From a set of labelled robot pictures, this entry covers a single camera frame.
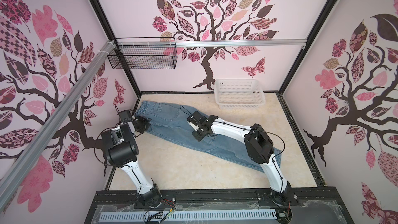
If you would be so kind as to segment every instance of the blue jeans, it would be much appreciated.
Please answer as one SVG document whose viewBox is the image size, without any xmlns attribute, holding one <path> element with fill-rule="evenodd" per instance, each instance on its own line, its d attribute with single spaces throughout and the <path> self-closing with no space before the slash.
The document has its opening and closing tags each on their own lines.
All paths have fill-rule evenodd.
<svg viewBox="0 0 398 224">
<path fill-rule="evenodd" d="M 196 108 L 184 106 L 183 111 L 194 113 Z M 136 115 L 150 119 L 148 133 L 172 143 L 187 147 L 189 149 L 205 152 L 224 160 L 237 163 L 258 171 L 263 171 L 261 166 L 253 162 L 246 151 L 244 143 L 224 136 L 205 137 L 198 142 L 192 135 L 193 128 L 188 124 L 188 114 L 180 110 L 180 105 L 172 103 L 157 103 L 152 101 L 143 101 Z M 276 161 L 281 167 L 281 156 L 276 157 Z"/>
</svg>

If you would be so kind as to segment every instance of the wire basket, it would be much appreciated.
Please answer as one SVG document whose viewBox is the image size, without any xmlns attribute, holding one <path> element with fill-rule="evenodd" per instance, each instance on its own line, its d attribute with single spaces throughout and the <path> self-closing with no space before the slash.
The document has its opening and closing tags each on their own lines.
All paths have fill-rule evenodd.
<svg viewBox="0 0 398 224">
<path fill-rule="evenodd" d="M 217 79 L 214 85 L 216 103 L 221 109 L 257 109 L 266 103 L 258 80 Z"/>
<path fill-rule="evenodd" d="M 109 53 L 109 62 L 114 69 L 175 69 L 177 64 L 176 40 L 174 38 L 167 39 L 169 41 L 164 44 L 162 42 L 133 42 L 131 45 L 129 42 L 129 45 L 119 45 L 118 49 Z"/>
</svg>

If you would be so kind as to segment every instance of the pink wall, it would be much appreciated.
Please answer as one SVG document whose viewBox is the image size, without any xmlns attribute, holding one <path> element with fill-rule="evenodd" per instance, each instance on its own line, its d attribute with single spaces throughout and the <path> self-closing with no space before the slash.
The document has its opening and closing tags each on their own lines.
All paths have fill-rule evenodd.
<svg viewBox="0 0 398 224">
<path fill-rule="evenodd" d="M 167 15 L 162 15 L 159 12 L 159 7 L 164 10 L 164 1 L 158 0 L 100 0 L 102 7 L 112 25 L 115 35 L 117 37 L 159 37 L 169 32 L 169 35 L 175 37 L 182 36 L 182 40 L 217 40 L 216 33 L 221 31 L 221 40 L 228 40 L 235 35 L 243 35 L 246 28 L 249 28 L 249 34 L 258 34 L 268 31 L 269 38 L 287 39 L 287 38 L 303 38 L 305 39 L 311 30 L 316 18 L 318 17 L 326 0 L 262 0 L 258 9 L 250 16 L 253 17 L 250 21 L 249 15 L 252 13 L 252 5 L 256 0 L 236 0 L 235 10 L 230 16 L 218 17 L 217 11 L 221 9 L 226 10 L 231 0 L 221 0 L 220 7 L 217 5 L 208 6 L 209 12 L 205 9 L 194 8 L 194 2 L 206 3 L 206 0 L 166 0 L 169 6 L 166 10 L 171 11 L 170 19 Z M 257 14 L 264 7 L 269 7 L 271 10 L 266 16 Z M 190 16 L 187 12 L 190 11 L 194 15 Z M 219 27 L 212 28 L 211 25 L 206 26 L 206 22 L 211 22 L 213 17 L 214 25 L 222 23 Z M 160 17 L 160 22 L 156 23 L 155 17 Z M 255 24 L 250 24 L 255 20 L 263 19 L 263 22 L 268 19 L 269 26 L 264 24 L 256 29 Z M 198 26 L 195 22 L 197 20 L 201 25 Z M 190 30 L 183 30 L 182 22 L 187 22 L 187 25 L 192 25 L 192 34 Z M 236 32 L 237 26 L 243 24 Z M 203 35 L 210 30 L 210 35 L 206 39 Z M 248 72 L 244 71 L 243 67 L 253 67 L 256 75 L 253 78 L 261 81 L 264 90 L 278 90 L 286 77 L 292 63 L 300 51 L 300 46 L 260 46 L 256 47 L 254 53 L 244 53 L 235 50 L 237 47 L 226 47 L 225 59 L 217 58 L 216 53 L 212 49 L 207 49 L 207 55 L 199 59 L 188 59 L 190 53 L 201 53 L 201 48 L 196 50 L 187 50 L 188 58 L 184 59 L 182 55 L 184 51 L 178 51 L 178 62 L 176 69 L 133 69 L 132 72 L 137 79 L 137 83 L 142 91 L 208 91 L 208 88 L 214 88 L 212 82 L 218 78 L 251 78 Z M 256 69 L 256 64 L 264 58 L 262 67 Z"/>
<path fill-rule="evenodd" d="M 355 223 L 398 222 L 397 29 L 398 0 L 341 0 L 284 94 Z"/>
<path fill-rule="evenodd" d="M 0 7 L 1 178 L 107 38 L 88 0 L 1 0 Z M 93 155 L 96 138 L 117 123 L 115 104 L 129 109 L 135 101 L 124 73 L 106 61 L 0 222 L 82 223 L 107 180 Z"/>
</svg>

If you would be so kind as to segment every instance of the marble floor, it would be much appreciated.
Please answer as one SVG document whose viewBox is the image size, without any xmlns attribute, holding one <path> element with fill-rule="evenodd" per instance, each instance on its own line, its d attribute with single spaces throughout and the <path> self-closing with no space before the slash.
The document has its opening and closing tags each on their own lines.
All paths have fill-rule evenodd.
<svg viewBox="0 0 398 224">
<path fill-rule="evenodd" d="M 214 94 L 142 95 L 141 102 L 156 101 L 190 105 L 226 121 L 242 125 L 260 124 L 286 143 L 282 153 L 281 171 L 292 187 L 316 187 L 316 183 L 300 147 L 286 119 L 275 93 L 265 93 L 266 103 L 257 110 L 222 110 Z M 283 143 L 272 137 L 274 147 L 283 149 Z M 263 172 L 225 161 L 212 155 L 194 151 L 151 134 L 136 139 L 140 150 L 138 161 L 148 177 L 160 189 L 235 189 L 267 188 L 269 182 Z M 136 190 L 127 174 L 116 169 L 110 190 Z"/>
</svg>

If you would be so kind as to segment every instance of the black wire basket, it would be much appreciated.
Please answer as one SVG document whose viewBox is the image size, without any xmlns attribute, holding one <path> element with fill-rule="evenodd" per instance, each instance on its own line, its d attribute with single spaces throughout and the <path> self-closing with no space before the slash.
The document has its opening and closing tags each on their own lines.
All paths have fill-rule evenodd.
<svg viewBox="0 0 398 224">
<path fill-rule="evenodd" d="M 108 59 L 113 69 L 175 69 L 177 64 L 176 40 L 173 37 L 160 38 L 162 42 L 142 42 L 143 38 L 129 38 L 132 43 L 119 44 Z"/>
</svg>

